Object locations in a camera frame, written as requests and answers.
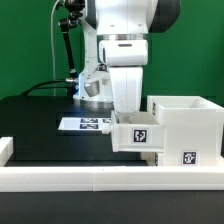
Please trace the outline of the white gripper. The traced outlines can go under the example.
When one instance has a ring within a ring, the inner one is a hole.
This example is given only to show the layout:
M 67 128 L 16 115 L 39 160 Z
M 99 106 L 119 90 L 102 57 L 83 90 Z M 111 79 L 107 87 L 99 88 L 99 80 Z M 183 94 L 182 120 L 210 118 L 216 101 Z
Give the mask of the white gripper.
M 140 109 L 143 68 L 110 67 L 109 68 L 113 103 L 119 116 L 133 116 Z

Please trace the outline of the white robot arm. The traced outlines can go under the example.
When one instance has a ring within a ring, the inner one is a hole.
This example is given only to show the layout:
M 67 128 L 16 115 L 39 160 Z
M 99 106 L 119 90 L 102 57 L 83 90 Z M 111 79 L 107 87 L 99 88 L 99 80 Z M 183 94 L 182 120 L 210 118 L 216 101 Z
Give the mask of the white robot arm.
M 85 66 L 78 99 L 109 103 L 119 116 L 140 109 L 150 33 L 164 33 L 180 15 L 180 0 L 81 0 Z

